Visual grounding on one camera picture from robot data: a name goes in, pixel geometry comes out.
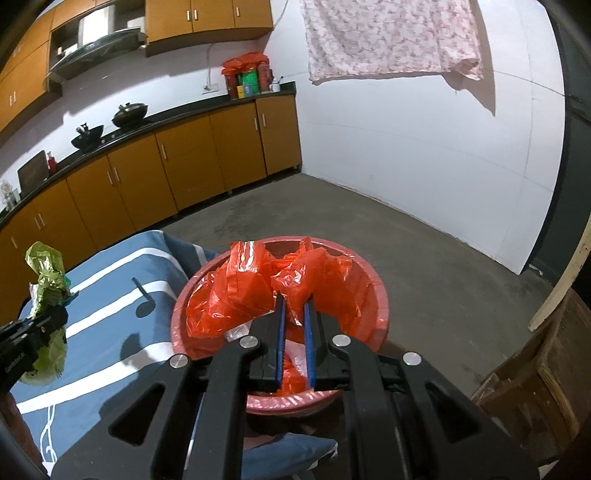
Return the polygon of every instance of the green plastic bag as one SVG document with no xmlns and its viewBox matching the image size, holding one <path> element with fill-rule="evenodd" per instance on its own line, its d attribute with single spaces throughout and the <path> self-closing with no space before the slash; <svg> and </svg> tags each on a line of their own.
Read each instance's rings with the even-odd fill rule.
<svg viewBox="0 0 591 480">
<path fill-rule="evenodd" d="M 61 253 L 42 242 L 31 245 L 25 255 L 29 267 L 39 275 L 36 285 L 31 285 L 33 309 L 31 317 L 39 317 L 48 306 L 67 304 L 72 299 L 70 281 L 66 278 Z M 44 387 L 60 378 L 66 363 L 66 329 L 53 332 L 49 344 L 39 349 L 39 358 L 33 363 L 33 370 L 21 377 L 27 385 Z"/>
</svg>

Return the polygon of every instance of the white stripe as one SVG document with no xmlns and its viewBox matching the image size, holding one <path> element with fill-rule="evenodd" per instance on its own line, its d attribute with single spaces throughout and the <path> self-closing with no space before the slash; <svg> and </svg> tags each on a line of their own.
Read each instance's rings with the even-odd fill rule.
<svg viewBox="0 0 591 480">
<path fill-rule="evenodd" d="M 197 258 L 199 259 L 199 263 L 201 266 L 204 266 L 207 263 L 207 257 L 205 256 L 205 252 L 203 248 L 199 245 L 193 245 L 195 247 L 195 251 L 197 252 Z"/>
<path fill-rule="evenodd" d="M 174 300 L 177 299 L 177 296 L 173 292 L 172 288 L 170 288 L 170 285 L 168 285 L 168 282 L 165 282 L 164 280 L 157 280 L 150 283 L 146 283 L 146 285 L 143 285 L 143 287 L 147 293 L 163 291 L 164 293 L 170 295 Z M 121 311 L 126 306 L 131 305 L 133 302 L 135 302 L 142 296 L 142 293 L 137 288 L 133 289 L 127 295 L 123 295 L 120 299 L 115 300 L 113 303 L 108 304 L 106 307 L 102 307 L 93 314 L 88 315 L 88 317 L 85 317 L 82 320 L 70 325 L 66 329 L 66 338 L 70 338 L 71 336 L 80 333 L 82 330 L 85 330 L 88 327 L 92 327 L 95 323 L 99 323 L 101 320 L 104 320 L 108 316 Z"/>
<path fill-rule="evenodd" d="M 176 258 L 174 258 L 171 254 L 166 253 L 158 248 L 146 247 L 146 248 L 140 248 L 139 250 L 136 250 L 132 254 L 127 255 L 127 257 L 123 257 L 121 260 L 117 260 L 115 263 L 109 265 L 108 267 L 103 268 L 102 270 L 98 271 L 97 273 L 95 273 L 91 277 L 87 278 L 85 281 L 82 281 L 78 285 L 76 285 L 75 287 L 71 288 L 70 291 L 72 293 L 75 293 L 77 291 L 83 290 L 86 287 L 90 287 L 94 282 L 100 280 L 105 275 L 111 273 L 113 270 L 116 270 L 117 268 L 121 267 L 122 265 L 125 265 L 126 263 L 129 263 L 132 260 L 135 260 L 136 258 L 141 257 L 142 255 L 154 255 L 155 257 L 166 258 L 175 267 L 177 267 L 177 269 L 180 272 L 182 272 L 185 277 L 187 277 L 187 274 L 184 272 L 183 267 L 181 267 L 180 263 L 178 263 L 178 260 Z"/>
<path fill-rule="evenodd" d="M 125 360 L 111 365 L 97 373 L 81 378 L 69 385 L 56 388 L 53 391 L 39 395 L 38 397 L 21 402 L 17 405 L 21 414 L 41 410 L 52 405 L 58 405 L 69 400 L 94 392 L 100 388 L 111 385 L 128 377 L 147 365 L 168 360 L 173 352 L 173 344 L 160 342 L 148 345 L 143 350 L 135 353 Z"/>
</svg>

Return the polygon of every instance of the metal bolt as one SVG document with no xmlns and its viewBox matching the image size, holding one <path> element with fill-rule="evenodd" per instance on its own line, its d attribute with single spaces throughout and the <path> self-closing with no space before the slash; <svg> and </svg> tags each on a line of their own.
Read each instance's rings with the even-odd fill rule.
<svg viewBox="0 0 591 480">
<path fill-rule="evenodd" d="M 418 353 L 415 352 L 406 352 L 403 356 L 402 356 L 402 361 L 407 364 L 410 365 L 411 367 L 415 367 L 416 365 L 418 365 L 419 363 L 421 363 L 423 359 L 421 358 L 421 356 Z"/>
<path fill-rule="evenodd" d="M 333 343 L 336 346 L 347 346 L 351 343 L 351 338 L 349 338 L 347 335 L 343 335 L 342 333 L 340 333 L 333 337 Z"/>
<path fill-rule="evenodd" d="M 240 346 L 243 348 L 251 348 L 258 345 L 258 338 L 252 335 L 246 335 L 240 339 Z"/>
<path fill-rule="evenodd" d="M 173 368 L 182 368 L 189 363 L 189 358 L 187 355 L 183 355 L 182 353 L 177 353 L 173 355 L 170 360 L 168 361 L 170 366 Z"/>
</svg>

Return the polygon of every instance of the blue pillow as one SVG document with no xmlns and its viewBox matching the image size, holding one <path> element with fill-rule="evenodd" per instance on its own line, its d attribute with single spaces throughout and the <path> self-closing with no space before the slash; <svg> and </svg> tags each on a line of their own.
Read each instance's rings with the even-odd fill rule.
<svg viewBox="0 0 591 480">
<path fill-rule="evenodd" d="M 274 480 L 314 468 L 337 454 L 336 440 L 286 433 L 242 454 L 242 480 Z"/>
</svg>

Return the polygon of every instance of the white wall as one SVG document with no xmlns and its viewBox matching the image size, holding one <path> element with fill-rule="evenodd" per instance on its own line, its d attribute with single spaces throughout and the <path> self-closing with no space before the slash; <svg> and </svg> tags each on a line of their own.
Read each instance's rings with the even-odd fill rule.
<svg viewBox="0 0 591 480">
<path fill-rule="evenodd" d="M 271 0 L 277 22 L 285 0 Z M 313 86 L 298 0 L 258 42 L 217 44 L 210 64 L 264 48 L 297 83 L 304 171 L 407 212 L 518 273 L 537 238 L 560 162 L 564 97 L 556 41 L 535 0 L 479 0 L 486 79 L 418 76 Z M 148 114 L 205 98 L 207 46 L 113 59 L 63 86 L 64 97 L 0 148 L 0 173 L 39 150 L 74 151 L 75 127 L 105 125 L 125 102 Z M 225 92 L 220 68 L 212 82 Z"/>
<path fill-rule="evenodd" d="M 274 18 L 284 5 L 272 0 Z M 487 68 L 480 82 L 445 75 L 313 86 L 297 0 L 288 0 L 265 53 L 275 74 L 297 83 L 307 174 L 407 212 L 519 273 L 560 163 L 560 59 L 537 1 L 479 6 Z"/>
</svg>

